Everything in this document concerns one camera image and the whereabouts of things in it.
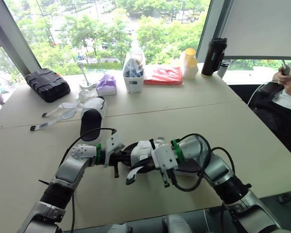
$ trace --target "green ring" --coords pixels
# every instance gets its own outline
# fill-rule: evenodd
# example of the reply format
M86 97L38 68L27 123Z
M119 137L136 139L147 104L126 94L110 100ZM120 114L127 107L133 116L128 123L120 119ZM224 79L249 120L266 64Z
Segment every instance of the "green ring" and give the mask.
M96 159L95 164L100 165L100 161L101 161L101 144L100 143L96 146L96 150L97 150L97 159Z
M180 148L179 148L179 146L177 144L177 141L176 140L172 140L172 142L173 142L173 146L174 146L175 151L176 151L176 155L178 156L179 162L183 163L184 162L183 153L180 150Z

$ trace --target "black water bottle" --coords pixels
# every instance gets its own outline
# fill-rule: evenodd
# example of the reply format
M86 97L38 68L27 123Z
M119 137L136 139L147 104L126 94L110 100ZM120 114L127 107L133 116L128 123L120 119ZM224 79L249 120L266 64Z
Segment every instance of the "black water bottle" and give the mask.
M207 56L202 69L202 74L210 76L220 67L227 47L226 38L213 38L209 42Z

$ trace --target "black cable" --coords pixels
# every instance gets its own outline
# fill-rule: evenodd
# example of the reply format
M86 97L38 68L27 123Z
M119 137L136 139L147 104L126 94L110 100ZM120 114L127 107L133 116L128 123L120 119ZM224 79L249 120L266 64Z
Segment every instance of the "black cable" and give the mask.
M83 133L80 137L78 137L69 147L68 149L66 150L59 166L64 162L66 156L68 155L69 151L71 150L71 148L81 139L83 138L84 136L88 135L89 133L91 132L94 132L96 130L111 130L112 131L112 134L114 134L116 132L116 129L113 129L113 128L96 128L96 129L92 129L92 130L89 130L87 131L86 133ZM75 206L74 206L74 194L72 195L72 223L71 223L71 230L70 230L70 233L73 233L74 231L74 223L75 223Z
M198 186L200 185L200 183L202 182L202 179L204 177L205 169L207 168L207 166L208 166L208 164L210 162L210 159L211 159L211 147L210 147L209 142L206 140L206 138L204 136L202 136L202 135L200 135L198 133L191 133L191 134L188 134L188 135L184 136L183 138L177 140L177 142L180 142L180 141L182 141L185 138L190 137L190 136L196 136L197 139L198 139L198 141L199 141L199 143L200 143L200 146L201 147L202 147L202 143L200 142L199 138L202 138L204 140L204 142L206 143L206 145L207 145L208 153L206 154L206 157L204 159L204 163L203 163L202 168L201 168L201 170L199 172L199 177L198 177L196 183L192 187L190 187L190 188L183 188L183 187L179 186L178 183L177 183L177 179L176 179L176 176L175 176L174 172L171 171L169 173L170 179L172 180L173 185L177 189L179 189L179 190L181 190L183 192L191 192L191 191L193 191L193 190L195 190L195 189L198 188Z
M235 174L235 166L234 166L234 162L233 162L233 159L231 157L231 155L228 153L228 151L226 149L224 149L223 147L214 147L211 149L211 152L214 152L215 150L222 150L225 152L225 154L228 156L228 159L231 163L231 166L232 166L232 171L234 172Z
M235 174L235 166L234 166L234 162L233 162L233 159L231 157L231 155L228 153L228 151L222 147L214 147L211 149L211 151L215 151L215 150L222 150L225 152L225 154L228 156L228 159L231 163L231 166L232 166L232 170ZM221 227L221 233L224 233L224 210L225 210L225 206L222 202L222 205L221 205L221 212L220 212L220 227Z
M73 233L73 231L74 231L75 221L76 221L76 215L75 215L75 206L74 206L74 194L72 194L72 223L71 223L70 233Z
M224 210L225 210L225 207L224 207L224 204L222 202L222 205L221 205L221 212L220 212L220 226L221 226L221 233L224 233Z
M86 135L88 135L89 133L91 133L91 132L94 132L94 131L96 131L96 130L111 130L112 131L112 134L114 134L115 132L116 132L116 129L112 129L112 128L96 128L96 129L92 129L92 130L89 130L89 131L87 131L86 133L83 133L80 137L78 137L71 145L70 145L70 147L68 147L68 149L66 150L66 152L65 152L65 154L64 154L64 156L63 156L63 158L62 158L62 160L61 160L61 162L60 162L60 164L59 164L59 166L64 162L64 160L65 160L65 158L66 158L66 156L68 155L68 152L71 150L71 148L81 139L81 138L83 138L84 136L86 136Z

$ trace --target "purple tissue box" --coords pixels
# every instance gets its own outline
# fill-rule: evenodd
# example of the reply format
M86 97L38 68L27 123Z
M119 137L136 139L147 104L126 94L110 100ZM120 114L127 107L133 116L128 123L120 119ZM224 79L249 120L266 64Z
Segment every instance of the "purple tissue box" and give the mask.
M115 77L110 74L105 74L101 80L99 80L96 91L98 96L110 96L116 95L116 81Z

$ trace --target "window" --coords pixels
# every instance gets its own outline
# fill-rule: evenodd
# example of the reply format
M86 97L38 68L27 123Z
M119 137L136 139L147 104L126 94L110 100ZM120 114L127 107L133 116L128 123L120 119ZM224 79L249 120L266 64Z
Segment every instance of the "window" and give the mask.
M197 49L210 0L5 0L41 67L61 75L122 69L141 47L147 64L170 64Z
M0 109L20 81L22 81L22 75L5 50L0 47Z
M230 62L223 80L228 84L262 84L271 81L282 60L225 59Z

